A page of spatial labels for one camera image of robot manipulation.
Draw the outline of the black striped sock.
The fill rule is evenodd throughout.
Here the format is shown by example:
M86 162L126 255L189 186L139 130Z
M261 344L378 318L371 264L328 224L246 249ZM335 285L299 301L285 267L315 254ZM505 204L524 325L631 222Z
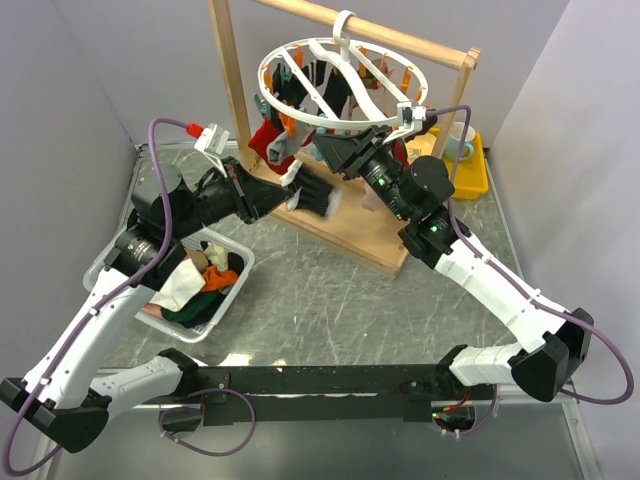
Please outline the black striped sock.
M304 210L321 218L333 216L341 204L342 192L305 164L281 178L282 186L293 194L285 205L288 212Z

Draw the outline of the grey sock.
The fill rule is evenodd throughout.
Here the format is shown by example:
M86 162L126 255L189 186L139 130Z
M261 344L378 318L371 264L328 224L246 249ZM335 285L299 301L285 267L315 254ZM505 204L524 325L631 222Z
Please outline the grey sock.
M295 160L295 154L310 141L312 129L301 127L291 136L287 131L279 134L266 148L266 162L278 175L285 174Z

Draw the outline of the white sock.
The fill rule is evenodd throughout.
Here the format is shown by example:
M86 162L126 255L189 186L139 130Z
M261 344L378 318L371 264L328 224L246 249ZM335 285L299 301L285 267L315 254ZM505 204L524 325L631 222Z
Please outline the white sock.
M170 274L150 303L177 312L201 291L203 285L202 274L189 259L185 259Z

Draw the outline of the white round clip hanger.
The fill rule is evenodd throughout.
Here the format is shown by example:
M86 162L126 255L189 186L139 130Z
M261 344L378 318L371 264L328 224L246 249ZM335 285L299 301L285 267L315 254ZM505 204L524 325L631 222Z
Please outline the white round clip hanger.
M265 118L291 136L301 127L393 132L398 103L427 107L425 74L395 50L353 38L347 23L356 18L349 10L334 13L329 36L296 40L263 58L258 104Z

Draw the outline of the pale pink sock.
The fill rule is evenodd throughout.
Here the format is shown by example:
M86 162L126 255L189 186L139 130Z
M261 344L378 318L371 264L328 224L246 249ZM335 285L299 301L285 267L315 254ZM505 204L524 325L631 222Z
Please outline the pale pink sock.
M365 210L372 211L372 212L378 211L385 207L384 202L369 187L365 188L361 205Z

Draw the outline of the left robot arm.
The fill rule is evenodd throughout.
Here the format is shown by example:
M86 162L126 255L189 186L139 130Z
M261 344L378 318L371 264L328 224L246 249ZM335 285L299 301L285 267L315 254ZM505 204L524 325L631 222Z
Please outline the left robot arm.
M197 191L177 168L156 165L134 192L134 223L115 238L71 324L28 374L2 381L2 402L64 450L85 449L110 420L148 400L185 402L197 393L198 367L175 349L112 380L96 373L126 323L183 261L182 239L231 215L253 223L295 195L289 180L256 178L232 157L222 165Z

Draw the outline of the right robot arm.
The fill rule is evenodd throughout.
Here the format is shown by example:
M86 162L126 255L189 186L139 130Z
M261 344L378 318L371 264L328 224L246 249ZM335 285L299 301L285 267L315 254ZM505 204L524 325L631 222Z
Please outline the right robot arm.
M439 391L456 399L471 386L514 384L530 397L551 401L586 358L591 334L565 320L567 310L514 277L444 203L454 193L445 163L431 155L402 166L388 130L357 135L315 133L312 141L329 170L362 179L387 208L406 221L398 235L409 253L452 280L515 337L498 347L459 346L441 361Z

